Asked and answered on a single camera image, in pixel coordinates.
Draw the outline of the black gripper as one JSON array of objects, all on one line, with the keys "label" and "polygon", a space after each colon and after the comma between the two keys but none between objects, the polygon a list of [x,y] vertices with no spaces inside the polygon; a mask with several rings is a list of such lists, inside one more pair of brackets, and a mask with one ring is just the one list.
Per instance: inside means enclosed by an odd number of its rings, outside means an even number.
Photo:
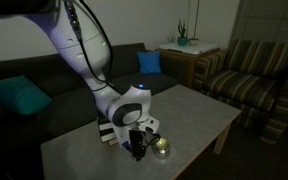
[{"label": "black gripper", "polygon": [[131,158],[140,161],[146,154],[144,150],[144,134],[141,131],[130,130]]}]

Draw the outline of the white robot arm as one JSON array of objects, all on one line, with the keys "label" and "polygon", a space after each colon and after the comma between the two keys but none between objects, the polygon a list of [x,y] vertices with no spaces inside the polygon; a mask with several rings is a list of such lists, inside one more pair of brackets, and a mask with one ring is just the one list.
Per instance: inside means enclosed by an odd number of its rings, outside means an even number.
[{"label": "white robot arm", "polygon": [[102,68],[113,58],[98,19],[84,0],[0,0],[0,18],[23,16],[49,37],[66,63],[93,92],[99,111],[112,123],[121,147],[139,161],[146,153],[143,135],[157,132],[149,115],[151,91],[138,85],[124,94],[109,85]]}]

